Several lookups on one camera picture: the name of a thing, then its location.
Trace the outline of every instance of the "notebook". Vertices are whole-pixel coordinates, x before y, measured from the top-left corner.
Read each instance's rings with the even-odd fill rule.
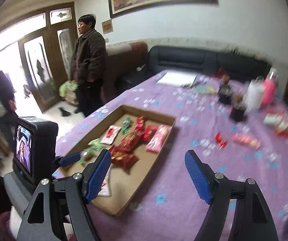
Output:
[[[196,74],[183,71],[168,70],[157,84],[170,85],[174,87],[191,87],[195,81]]]

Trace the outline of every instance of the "white container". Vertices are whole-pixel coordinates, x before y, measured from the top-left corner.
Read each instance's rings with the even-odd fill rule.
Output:
[[[248,109],[259,109],[264,95],[265,87],[263,85],[263,82],[257,82],[255,80],[252,80],[250,82],[247,96],[246,96],[246,104],[248,106]]]

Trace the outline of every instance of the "cardboard tray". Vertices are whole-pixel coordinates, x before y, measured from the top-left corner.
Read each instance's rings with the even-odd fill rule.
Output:
[[[114,110],[111,114],[109,114],[105,119],[103,119],[96,127],[94,127],[71,151],[69,154],[76,153],[85,149],[88,142],[102,138],[110,125],[117,125],[122,127],[123,120],[126,117],[131,117],[133,119],[132,127],[130,127],[129,131],[134,131],[136,118],[140,116],[145,116],[145,127],[148,125],[169,125],[174,127],[175,118],[172,116],[167,116],[161,113],[147,111],[144,109],[135,108],[128,105],[121,105],[116,110]],[[114,145],[118,145],[121,140],[127,134],[123,135],[120,131],[117,137],[114,140]],[[109,186],[111,189],[111,197],[97,197],[92,201],[92,203],[98,208],[102,209],[105,213],[110,215],[119,216],[127,205],[132,200],[132,197],[137,192],[140,185],[145,180],[147,174],[151,170],[152,166],[156,162],[159,157],[159,153],[151,153],[144,149],[147,143],[141,143],[137,146],[135,150],[132,151],[132,154],[135,154],[139,157],[139,161],[137,161],[133,167],[130,169],[129,174],[126,173],[122,168],[117,167],[116,165],[112,165],[110,175],[109,175]],[[84,164],[75,163],[70,167],[61,168],[61,171],[64,176],[68,177],[77,172],[82,172],[85,166],[89,163],[94,162],[96,157],[94,156]]]

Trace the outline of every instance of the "wall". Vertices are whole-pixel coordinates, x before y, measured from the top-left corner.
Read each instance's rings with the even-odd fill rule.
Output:
[[[97,16],[96,29],[110,18],[108,0],[75,0],[76,18]],[[184,4],[147,8],[113,19],[109,43],[163,37],[194,37],[262,52],[288,73],[286,0],[219,0],[218,5]]]
[[[7,23],[12,20],[19,18],[22,15],[28,14],[30,12],[36,11],[41,8],[48,6],[73,2],[74,0],[44,0],[42,2],[30,0],[25,3],[19,3],[11,7],[0,8],[0,28],[5,26]]]

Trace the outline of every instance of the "screen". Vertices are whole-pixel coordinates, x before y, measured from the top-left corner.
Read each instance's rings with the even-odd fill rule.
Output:
[[[17,128],[16,158],[30,173],[31,132],[20,124]]]

